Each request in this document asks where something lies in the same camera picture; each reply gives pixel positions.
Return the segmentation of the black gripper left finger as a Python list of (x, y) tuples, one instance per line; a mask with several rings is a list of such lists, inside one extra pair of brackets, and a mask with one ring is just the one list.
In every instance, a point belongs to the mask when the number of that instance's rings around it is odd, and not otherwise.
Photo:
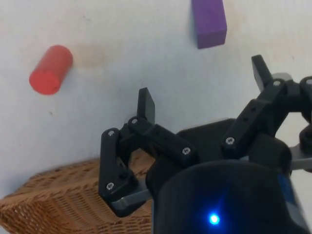
[[(129, 166), (138, 149), (155, 159), (144, 179), (137, 179)], [(126, 217), (155, 199), (171, 177), (197, 162), (192, 143), (155, 123), (155, 103), (148, 88), (141, 88), (136, 115), (121, 129), (102, 133), (98, 194), (116, 216)]]

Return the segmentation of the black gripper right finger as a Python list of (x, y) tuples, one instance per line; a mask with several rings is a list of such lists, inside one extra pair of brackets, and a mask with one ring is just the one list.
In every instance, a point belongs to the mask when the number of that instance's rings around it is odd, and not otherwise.
[(292, 79), (273, 78), (263, 57), (251, 58), (253, 75), (260, 89), (230, 126), (221, 149), (227, 158), (240, 158), (259, 134), (274, 137), (289, 113), (301, 113), (312, 122), (312, 78), (299, 83)]

